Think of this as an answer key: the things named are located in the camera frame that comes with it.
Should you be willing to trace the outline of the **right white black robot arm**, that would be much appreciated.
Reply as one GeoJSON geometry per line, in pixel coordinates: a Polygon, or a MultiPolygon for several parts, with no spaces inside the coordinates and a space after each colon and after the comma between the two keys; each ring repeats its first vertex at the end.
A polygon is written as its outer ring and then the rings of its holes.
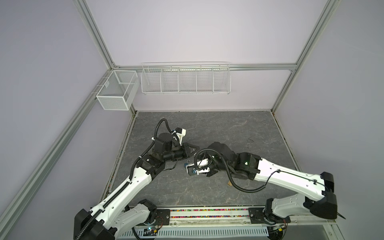
{"type": "Polygon", "coordinates": [[[319,175],[299,172],[255,154],[235,153],[219,142],[197,151],[194,161],[186,165],[186,171],[190,176],[207,177],[224,171],[232,186],[243,193],[260,192],[267,184],[294,191],[290,197],[267,200],[264,216],[270,222],[305,213],[326,220],[335,220],[340,215],[334,176],[328,172],[319,175]]]}

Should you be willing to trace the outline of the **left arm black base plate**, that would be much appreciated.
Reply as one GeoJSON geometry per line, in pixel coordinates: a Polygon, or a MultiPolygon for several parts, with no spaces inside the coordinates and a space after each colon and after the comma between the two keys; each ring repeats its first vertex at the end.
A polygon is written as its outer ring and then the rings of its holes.
{"type": "Polygon", "coordinates": [[[150,213],[149,218],[137,226],[168,226],[171,220],[170,209],[157,209],[155,212],[150,213]]]}

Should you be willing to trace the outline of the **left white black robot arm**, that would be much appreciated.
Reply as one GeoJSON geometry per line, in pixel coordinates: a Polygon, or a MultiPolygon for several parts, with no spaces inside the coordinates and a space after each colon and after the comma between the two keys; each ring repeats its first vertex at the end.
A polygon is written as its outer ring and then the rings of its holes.
{"type": "Polygon", "coordinates": [[[161,172],[168,161],[190,158],[199,147],[183,142],[183,128],[171,129],[167,119],[156,125],[151,144],[133,162],[129,176],[89,211],[80,210],[74,220],[75,240],[115,240],[128,230],[155,221],[157,206],[148,200],[128,209],[132,199],[161,172]]]}

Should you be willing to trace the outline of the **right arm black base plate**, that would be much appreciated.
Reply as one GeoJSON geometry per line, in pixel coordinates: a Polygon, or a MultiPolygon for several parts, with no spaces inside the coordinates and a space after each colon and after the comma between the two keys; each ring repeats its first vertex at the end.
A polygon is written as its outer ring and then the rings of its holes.
{"type": "Polygon", "coordinates": [[[265,208],[249,208],[248,211],[252,224],[276,225],[291,223],[290,217],[281,218],[275,216],[272,213],[267,213],[265,208]]]}

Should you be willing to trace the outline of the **white mesh box basket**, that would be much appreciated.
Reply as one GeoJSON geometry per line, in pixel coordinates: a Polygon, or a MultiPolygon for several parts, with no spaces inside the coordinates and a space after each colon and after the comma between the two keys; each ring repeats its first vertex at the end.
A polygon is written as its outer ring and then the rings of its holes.
{"type": "Polygon", "coordinates": [[[112,70],[96,97],[104,110],[129,111],[139,86],[136,71],[112,70]]]}

